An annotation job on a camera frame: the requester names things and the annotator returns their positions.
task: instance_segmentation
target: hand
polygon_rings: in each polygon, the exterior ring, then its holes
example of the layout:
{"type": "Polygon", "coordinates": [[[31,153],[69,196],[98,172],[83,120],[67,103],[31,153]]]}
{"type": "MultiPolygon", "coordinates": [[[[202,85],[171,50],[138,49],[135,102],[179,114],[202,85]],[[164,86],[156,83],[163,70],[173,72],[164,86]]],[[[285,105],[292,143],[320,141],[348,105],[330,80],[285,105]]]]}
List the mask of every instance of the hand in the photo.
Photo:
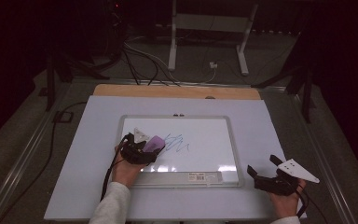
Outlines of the hand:
{"type": "Polygon", "coordinates": [[[135,182],[136,176],[145,167],[145,164],[130,164],[121,157],[120,152],[118,152],[115,162],[118,161],[119,163],[113,167],[112,181],[130,188],[133,182],[135,182]]]}
{"type": "MultiPolygon", "coordinates": [[[[303,179],[298,179],[297,191],[302,192],[303,188],[306,186],[306,182],[303,179]]],[[[272,204],[275,208],[275,214],[278,218],[283,217],[293,217],[297,213],[298,206],[298,195],[293,193],[289,196],[276,195],[273,193],[268,193],[269,199],[272,201],[272,204]]]]}

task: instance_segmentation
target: white sleeve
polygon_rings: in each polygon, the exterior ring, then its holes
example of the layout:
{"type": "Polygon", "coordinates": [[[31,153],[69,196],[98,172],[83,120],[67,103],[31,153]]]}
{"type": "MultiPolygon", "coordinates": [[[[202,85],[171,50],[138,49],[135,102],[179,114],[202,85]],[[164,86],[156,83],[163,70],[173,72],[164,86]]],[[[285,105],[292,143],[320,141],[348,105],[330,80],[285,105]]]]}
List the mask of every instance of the white sleeve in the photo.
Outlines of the white sleeve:
{"type": "Polygon", "coordinates": [[[89,223],[125,223],[130,205],[130,190],[118,182],[108,184],[103,200],[98,204],[89,223]]]}
{"type": "Polygon", "coordinates": [[[276,221],[271,222],[271,224],[300,224],[300,219],[297,216],[294,217],[284,217],[276,221]]]}

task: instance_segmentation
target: white table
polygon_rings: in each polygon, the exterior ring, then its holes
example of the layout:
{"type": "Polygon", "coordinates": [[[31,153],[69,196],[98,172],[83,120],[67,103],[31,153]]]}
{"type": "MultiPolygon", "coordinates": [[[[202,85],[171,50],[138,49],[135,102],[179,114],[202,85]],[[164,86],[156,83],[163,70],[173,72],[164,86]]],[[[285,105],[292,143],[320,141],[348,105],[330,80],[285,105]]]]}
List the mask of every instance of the white table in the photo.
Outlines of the white table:
{"type": "Polygon", "coordinates": [[[128,220],[274,217],[267,193],[254,189],[253,179],[246,173],[250,164],[260,175],[273,177],[276,166],[269,161],[269,155],[284,160],[264,101],[91,96],[45,219],[85,220],[91,217],[100,199],[104,174],[114,156],[122,115],[175,113],[230,118],[244,185],[219,189],[132,189],[128,220]]]}

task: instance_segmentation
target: white stand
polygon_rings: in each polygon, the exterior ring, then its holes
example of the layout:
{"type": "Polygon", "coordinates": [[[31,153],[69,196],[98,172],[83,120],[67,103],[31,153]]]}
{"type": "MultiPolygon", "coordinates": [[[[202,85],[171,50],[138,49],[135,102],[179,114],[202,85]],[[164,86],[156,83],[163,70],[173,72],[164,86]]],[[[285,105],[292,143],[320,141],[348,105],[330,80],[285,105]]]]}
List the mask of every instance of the white stand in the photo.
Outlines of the white stand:
{"type": "Polygon", "coordinates": [[[251,15],[248,18],[243,17],[222,17],[207,15],[190,15],[176,13],[176,0],[172,2],[172,36],[170,59],[168,61],[168,69],[175,70],[176,64],[176,29],[193,29],[193,30],[210,30],[243,33],[243,40],[237,46],[238,60],[240,63],[241,74],[249,75],[248,66],[246,65],[245,56],[243,54],[249,34],[252,30],[253,20],[257,12],[258,4],[252,7],[251,15]]]}

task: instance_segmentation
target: white board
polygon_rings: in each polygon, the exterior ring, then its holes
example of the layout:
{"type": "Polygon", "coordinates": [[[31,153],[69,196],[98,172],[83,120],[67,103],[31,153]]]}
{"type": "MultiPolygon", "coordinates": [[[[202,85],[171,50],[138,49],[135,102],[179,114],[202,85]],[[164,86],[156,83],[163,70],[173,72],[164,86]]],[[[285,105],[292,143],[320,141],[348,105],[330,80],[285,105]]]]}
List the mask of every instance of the white board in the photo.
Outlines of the white board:
{"type": "Polygon", "coordinates": [[[240,176],[228,117],[123,116],[119,142],[135,128],[166,147],[146,166],[134,187],[239,187],[240,176]]]}

